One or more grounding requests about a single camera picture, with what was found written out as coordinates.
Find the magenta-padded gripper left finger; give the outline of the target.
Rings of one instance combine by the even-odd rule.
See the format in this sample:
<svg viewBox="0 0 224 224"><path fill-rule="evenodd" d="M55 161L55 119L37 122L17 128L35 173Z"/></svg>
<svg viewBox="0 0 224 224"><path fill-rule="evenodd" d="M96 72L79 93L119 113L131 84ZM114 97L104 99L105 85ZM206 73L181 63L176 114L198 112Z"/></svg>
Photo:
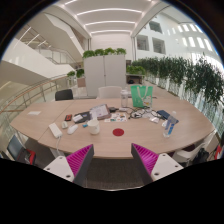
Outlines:
<svg viewBox="0 0 224 224"><path fill-rule="evenodd" d="M82 186L93 155L94 146L90 144L67 157L58 156L44 170Z"/></svg>

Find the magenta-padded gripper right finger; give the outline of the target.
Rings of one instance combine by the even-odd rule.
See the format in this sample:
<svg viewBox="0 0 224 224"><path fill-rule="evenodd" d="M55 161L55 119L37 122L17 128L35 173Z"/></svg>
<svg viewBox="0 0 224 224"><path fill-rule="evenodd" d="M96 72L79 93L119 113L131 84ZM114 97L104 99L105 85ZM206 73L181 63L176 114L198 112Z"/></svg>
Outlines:
<svg viewBox="0 0 224 224"><path fill-rule="evenodd" d="M145 185L182 169L168 154L157 154L135 143L131 144L131 154Z"/></svg>

